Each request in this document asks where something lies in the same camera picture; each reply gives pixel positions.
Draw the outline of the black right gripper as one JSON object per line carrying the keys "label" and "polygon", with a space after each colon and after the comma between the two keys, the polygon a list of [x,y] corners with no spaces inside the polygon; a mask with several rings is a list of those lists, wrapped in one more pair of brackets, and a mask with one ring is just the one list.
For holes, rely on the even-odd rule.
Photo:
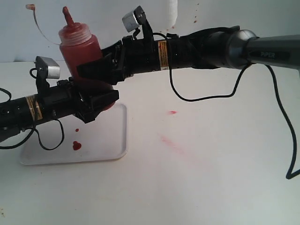
{"label": "black right gripper", "polygon": [[102,58],[76,67],[81,78],[116,85],[134,74],[159,70],[158,43],[154,37],[126,36],[102,53]]}

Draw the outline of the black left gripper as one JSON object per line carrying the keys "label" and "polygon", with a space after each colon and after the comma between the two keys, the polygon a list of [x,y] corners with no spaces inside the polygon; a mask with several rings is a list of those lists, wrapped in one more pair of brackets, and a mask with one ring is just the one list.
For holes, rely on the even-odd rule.
{"label": "black left gripper", "polygon": [[37,78],[36,87],[36,112],[42,117],[35,121],[36,124],[58,120],[69,115],[89,123],[94,121],[101,112],[111,108],[119,99],[118,90],[108,90],[95,96],[80,91],[72,78],[59,80],[52,87],[46,79]]}

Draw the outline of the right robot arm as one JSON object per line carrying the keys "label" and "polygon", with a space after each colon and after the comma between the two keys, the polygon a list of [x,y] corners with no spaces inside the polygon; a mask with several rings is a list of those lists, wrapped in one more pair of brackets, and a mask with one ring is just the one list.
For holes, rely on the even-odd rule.
{"label": "right robot arm", "polygon": [[164,69],[242,69],[265,64],[299,69],[299,35],[258,37],[239,26],[204,29],[185,36],[168,34],[155,40],[126,36],[102,50],[103,58],[77,67],[80,77],[115,85],[139,73]]}

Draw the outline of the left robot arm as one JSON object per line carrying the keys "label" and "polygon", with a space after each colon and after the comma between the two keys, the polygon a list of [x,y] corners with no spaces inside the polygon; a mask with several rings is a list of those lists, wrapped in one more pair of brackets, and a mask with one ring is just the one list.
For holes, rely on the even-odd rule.
{"label": "left robot arm", "polygon": [[93,94],[80,91],[69,80],[60,80],[45,91],[0,104],[0,140],[54,119],[74,115],[90,123],[109,105],[119,99],[117,90]]}

